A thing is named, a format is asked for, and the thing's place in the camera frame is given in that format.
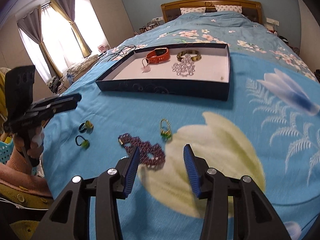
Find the blue floral blanket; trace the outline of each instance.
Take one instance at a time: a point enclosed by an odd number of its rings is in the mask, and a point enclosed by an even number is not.
[[[106,57],[67,90],[82,95],[77,109],[55,115],[45,128],[44,172],[53,196],[75,175],[87,179],[114,167],[126,155],[118,136],[129,133],[158,143],[165,161],[157,169],[142,163],[132,193],[118,201],[124,239],[199,239],[205,201],[194,198],[188,181],[183,146],[189,143],[226,176],[251,176],[291,238],[301,239],[320,213],[320,84],[290,48],[262,28],[238,14],[190,13],[125,41],[137,47],[174,40],[229,43],[228,101],[100,91],[96,78],[115,63]],[[162,118],[171,124],[171,141],[161,139]],[[85,120],[94,124],[91,134],[83,134],[87,150],[75,143]],[[94,204],[92,198],[90,239]],[[229,207],[227,240],[233,237],[232,199]]]

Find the silver screw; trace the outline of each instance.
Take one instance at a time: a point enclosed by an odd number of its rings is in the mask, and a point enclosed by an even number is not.
[[[207,173],[209,173],[209,174],[211,174],[211,175],[214,175],[214,174],[217,173],[217,170],[214,169],[214,168],[209,168],[209,169],[207,170]]]
[[[251,178],[250,178],[249,176],[244,176],[242,179],[243,179],[243,181],[246,182],[246,183],[251,182]]]
[[[73,183],[78,183],[79,181],[81,181],[81,177],[80,177],[80,176],[74,176],[74,177],[72,178],[72,182],[73,182]]]
[[[116,173],[117,173],[117,170],[114,168],[108,170],[109,175],[115,175]]]

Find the orange smartwatch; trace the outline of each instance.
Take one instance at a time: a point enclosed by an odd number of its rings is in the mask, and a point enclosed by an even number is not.
[[[170,53],[168,48],[157,48],[149,52],[144,59],[146,60],[147,65],[157,64],[169,60]]]

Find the headboard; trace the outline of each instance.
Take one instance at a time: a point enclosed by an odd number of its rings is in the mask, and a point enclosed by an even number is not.
[[[165,22],[170,22],[181,15],[180,8],[206,7],[206,12],[216,12],[214,5],[242,6],[242,14],[252,22],[262,23],[261,4],[250,0],[180,0],[161,5]]]

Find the sheer white curtain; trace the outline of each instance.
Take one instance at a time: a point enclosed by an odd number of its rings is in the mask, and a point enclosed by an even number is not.
[[[108,41],[90,1],[76,0],[75,14],[75,22],[85,42],[92,50],[92,54],[100,54],[98,47],[100,45],[108,45]]]
[[[39,48],[39,45],[36,44],[32,39],[30,39],[23,30],[19,28],[20,36],[23,42],[24,47],[26,48],[26,51],[29,54],[29,57],[33,63],[33,65],[36,66],[36,69],[44,82],[47,82],[50,78],[50,71],[48,68],[48,65],[46,61],[44,60],[44,57],[41,53],[41,50]]]
[[[65,74],[71,65],[83,60],[70,23],[50,6],[41,10],[41,27],[44,44],[62,73]]]

